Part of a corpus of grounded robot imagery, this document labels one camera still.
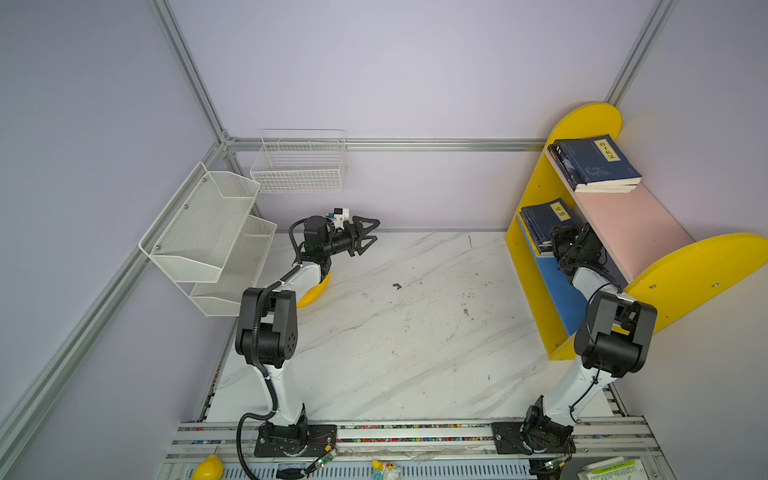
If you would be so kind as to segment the blue book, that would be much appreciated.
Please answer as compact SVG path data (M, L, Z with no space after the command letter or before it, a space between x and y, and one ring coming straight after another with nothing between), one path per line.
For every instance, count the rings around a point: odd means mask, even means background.
M642 180L642 175L609 135L558 139L551 145L576 168L586 183L638 185Z
M561 199L522 207L520 216L537 253L545 257L553 256L551 232L555 227L583 225Z

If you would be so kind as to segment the black book with barcode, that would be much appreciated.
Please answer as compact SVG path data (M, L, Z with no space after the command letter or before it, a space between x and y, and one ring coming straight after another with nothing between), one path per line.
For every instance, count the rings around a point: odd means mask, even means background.
M576 168L562 158L554 145L547 147L547 153L551 156L561 173L564 175L566 183L571 190L576 193L629 193L633 191L637 184L609 184L598 185L596 183L586 183Z

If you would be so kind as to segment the blue book front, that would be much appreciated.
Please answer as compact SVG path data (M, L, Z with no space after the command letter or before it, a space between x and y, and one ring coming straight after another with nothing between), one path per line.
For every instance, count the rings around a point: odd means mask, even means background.
M609 135L558 139L551 145L576 168L586 183L638 185L642 180L642 175Z

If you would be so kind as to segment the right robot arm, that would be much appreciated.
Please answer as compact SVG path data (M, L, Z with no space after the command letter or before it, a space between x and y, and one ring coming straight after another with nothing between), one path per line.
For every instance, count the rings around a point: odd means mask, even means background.
M586 299L574 336L577 358L523 421L492 425L500 454L572 452L583 409L604 387L643 367L655 328L657 310L631 297L604 268L603 245L589 224L555 227L551 239L558 269Z

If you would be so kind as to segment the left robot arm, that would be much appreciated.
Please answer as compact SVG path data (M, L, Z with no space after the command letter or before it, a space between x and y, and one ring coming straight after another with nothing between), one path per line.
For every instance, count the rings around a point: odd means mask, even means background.
M332 257L361 256L376 241L380 221L337 208L294 222L288 230L294 252L291 268L263 288L249 287L241 298L234 339L236 353L261 375L269 400L266 413L246 412L238 420L235 445L240 460L243 430L259 423L257 457L324 455L335 443L337 427L311 426L306 406L288 373L298 345L298 310L314 302L331 278Z

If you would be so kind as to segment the yellow pink blue bookshelf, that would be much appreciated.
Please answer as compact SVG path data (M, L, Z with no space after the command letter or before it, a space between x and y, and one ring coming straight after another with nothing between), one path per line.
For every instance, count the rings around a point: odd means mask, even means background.
M767 240L757 233L694 240L644 186L630 193L575 193L545 153L519 205L559 200L595 230L626 292L658 311L663 330L767 262ZM570 286L552 257L539 253L519 216L505 242L549 359L572 360L574 335L586 298Z

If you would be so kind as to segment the yellow banana bunch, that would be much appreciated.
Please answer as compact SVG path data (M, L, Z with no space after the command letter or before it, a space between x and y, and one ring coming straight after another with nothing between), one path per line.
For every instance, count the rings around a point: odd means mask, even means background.
M314 303L327 289L332 278L332 273L329 272L325 278L316 286L312 287L297 303L299 309L305 308Z

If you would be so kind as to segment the white mesh two-tier shelf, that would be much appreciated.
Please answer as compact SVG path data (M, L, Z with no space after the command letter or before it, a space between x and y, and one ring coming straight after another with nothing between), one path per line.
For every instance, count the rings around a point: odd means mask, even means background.
M260 184L195 166L138 243L207 317L235 317L256 285L277 225L255 214Z

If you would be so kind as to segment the green white box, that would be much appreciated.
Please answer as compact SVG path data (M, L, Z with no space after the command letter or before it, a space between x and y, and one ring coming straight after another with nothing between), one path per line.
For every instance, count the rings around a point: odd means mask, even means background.
M609 458L586 465L578 473L579 480L648 480L639 458L623 456Z

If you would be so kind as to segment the small yellow duck toy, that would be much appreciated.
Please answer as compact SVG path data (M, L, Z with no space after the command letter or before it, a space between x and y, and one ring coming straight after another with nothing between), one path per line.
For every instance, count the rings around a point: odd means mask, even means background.
M374 460L371 462L373 480L401 480L401 469L392 462Z

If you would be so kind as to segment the yellow lemon toy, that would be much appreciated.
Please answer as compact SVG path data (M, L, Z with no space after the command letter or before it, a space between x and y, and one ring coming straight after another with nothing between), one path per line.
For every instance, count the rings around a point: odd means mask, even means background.
M217 455L212 454L202 461L193 471L192 480L221 480L224 468Z

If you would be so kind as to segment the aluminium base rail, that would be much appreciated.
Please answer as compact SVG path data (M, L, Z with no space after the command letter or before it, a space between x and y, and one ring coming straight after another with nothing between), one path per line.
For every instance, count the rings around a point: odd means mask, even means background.
M649 479L674 473L650 426L627 414L613 387L598 398L612 408L607 417L585 418L573 431L573 451L533 455L500 454L492 425L518 418L471 420L321 421L337 427L335 443L324 455L257 457L259 423L243 430L244 460L235 445L236 422L182 424L160 473L161 479L191 479L194 469L215 454L222 479L280 479L295 470L303 479L371 479L374 460L392 462L403 479L577 479L586 465L613 457L639 458Z

